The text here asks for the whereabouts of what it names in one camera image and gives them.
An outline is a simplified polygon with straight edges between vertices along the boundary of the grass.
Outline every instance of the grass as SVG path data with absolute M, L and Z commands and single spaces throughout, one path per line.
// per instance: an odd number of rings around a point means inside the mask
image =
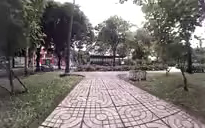
M 147 81 L 133 82 L 133 84 L 205 119 L 205 74 L 187 75 L 187 78 L 189 92 L 183 90 L 180 73 L 172 73 L 168 77 L 165 74 L 148 73 Z
M 35 128 L 82 77 L 44 73 L 23 79 L 29 93 L 0 99 L 0 128 Z

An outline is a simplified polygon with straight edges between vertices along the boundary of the bush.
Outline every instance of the bush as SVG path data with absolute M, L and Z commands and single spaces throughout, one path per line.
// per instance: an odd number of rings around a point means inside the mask
M 129 71 L 129 70 L 142 70 L 142 71 L 160 71 L 165 70 L 168 66 L 163 64 L 153 65 L 136 65 L 136 66 L 100 66 L 100 65 L 82 65 L 78 66 L 76 71 Z
M 192 69 L 194 73 L 205 73 L 205 64 L 193 64 Z
M 174 66 L 176 66 L 176 63 L 168 63 L 168 66 L 174 67 Z

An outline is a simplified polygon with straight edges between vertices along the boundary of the pole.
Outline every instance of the pole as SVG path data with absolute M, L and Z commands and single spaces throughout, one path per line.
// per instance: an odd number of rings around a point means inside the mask
M 72 15 L 70 17 L 70 22 L 69 22 L 69 33 L 68 33 L 68 38 L 67 38 L 67 50 L 66 50 L 66 56 L 65 56 L 65 73 L 70 73 L 70 41 L 71 41 L 71 36 L 72 36 L 72 24 L 73 24 L 73 15 L 74 15 L 74 8 L 75 8 L 75 0 L 73 0 L 73 5 L 72 5 Z

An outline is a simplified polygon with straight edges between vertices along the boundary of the sky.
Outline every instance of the sky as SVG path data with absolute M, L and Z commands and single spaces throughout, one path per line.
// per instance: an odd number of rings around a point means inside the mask
M 73 0 L 55 1 L 61 3 L 73 2 Z M 141 28 L 145 22 L 141 8 L 133 4 L 130 0 L 124 4 L 119 4 L 119 0 L 76 0 L 76 4 L 80 6 L 80 9 L 89 18 L 93 26 L 96 26 L 113 15 L 118 15 L 139 28 Z M 194 34 L 204 39 L 203 46 L 205 46 L 205 27 L 197 27 Z M 199 41 L 192 39 L 191 44 L 193 48 L 196 48 Z

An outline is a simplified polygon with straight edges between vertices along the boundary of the tiled path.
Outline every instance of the tiled path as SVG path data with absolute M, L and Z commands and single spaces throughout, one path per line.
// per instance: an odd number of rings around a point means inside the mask
M 119 80 L 116 73 L 86 78 L 39 128 L 205 128 L 176 106 Z

